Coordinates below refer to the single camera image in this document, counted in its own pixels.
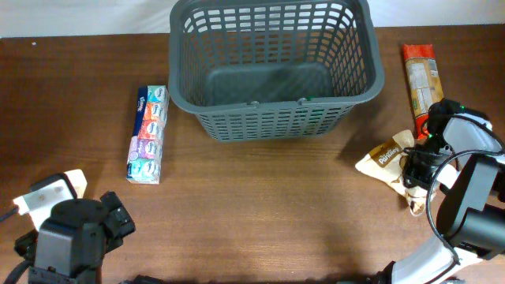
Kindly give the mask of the beige snack bag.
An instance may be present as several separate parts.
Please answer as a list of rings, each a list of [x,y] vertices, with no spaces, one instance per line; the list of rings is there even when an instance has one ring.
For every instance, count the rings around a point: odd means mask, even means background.
[[[88,181],[84,176],[84,172],[81,169],[67,170],[64,172],[66,177],[69,179],[70,184],[73,186],[77,197],[83,198],[86,188],[88,186]]]
[[[425,212],[427,200],[427,187],[430,179],[415,185],[411,178],[409,185],[404,185],[403,170],[406,167],[409,156],[404,152],[405,148],[413,148],[415,139],[410,130],[402,130],[392,138],[373,148],[360,161],[355,168],[393,189],[406,201],[410,214],[418,217]]]

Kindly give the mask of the colourful tissue pack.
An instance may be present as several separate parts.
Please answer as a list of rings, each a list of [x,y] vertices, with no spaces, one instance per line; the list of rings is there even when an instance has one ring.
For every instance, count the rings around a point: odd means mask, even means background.
[[[148,85],[138,89],[126,164],[126,179],[133,184],[157,185],[160,181],[169,101],[165,85]]]

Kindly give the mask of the red pasta packet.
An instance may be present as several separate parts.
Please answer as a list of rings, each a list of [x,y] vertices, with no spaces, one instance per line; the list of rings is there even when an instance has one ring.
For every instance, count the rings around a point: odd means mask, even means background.
[[[403,57],[410,87],[410,102],[417,139],[428,135],[425,122],[429,108],[443,97],[432,44],[403,44]]]

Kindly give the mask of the green lidded seasoning jar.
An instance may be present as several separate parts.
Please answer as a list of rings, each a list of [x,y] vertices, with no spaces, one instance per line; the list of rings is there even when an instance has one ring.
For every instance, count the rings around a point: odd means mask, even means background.
[[[326,133],[331,124],[331,121],[327,121],[328,106],[320,103],[315,97],[308,97],[305,107],[303,135],[316,136]]]

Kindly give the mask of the grey plastic basket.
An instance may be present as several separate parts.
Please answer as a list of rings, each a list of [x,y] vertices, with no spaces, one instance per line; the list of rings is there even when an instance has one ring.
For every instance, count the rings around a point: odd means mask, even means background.
[[[219,141],[309,137],[308,97],[328,133],[385,83],[365,0],[179,1],[169,55],[172,100]]]

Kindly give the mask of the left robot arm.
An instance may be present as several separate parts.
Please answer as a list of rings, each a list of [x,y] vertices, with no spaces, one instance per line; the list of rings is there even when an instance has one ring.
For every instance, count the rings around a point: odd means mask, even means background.
[[[99,200],[65,200],[52,207],[38,230],[15,240],[23,259],[6,277],[17,283],[101,283],[104,256],[121,247],[135,223],[115,192]]]

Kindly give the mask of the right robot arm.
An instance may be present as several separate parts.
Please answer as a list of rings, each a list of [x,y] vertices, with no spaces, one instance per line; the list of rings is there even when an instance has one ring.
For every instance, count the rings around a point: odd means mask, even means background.
[[[415,252],[368,278],[369,283],[452,283],[461,269],[504,253],[504,143],[488,116],[454,100],[430,106],[423,144],[390,150],[402,157],[406,189],[425,195],[433,235]]]

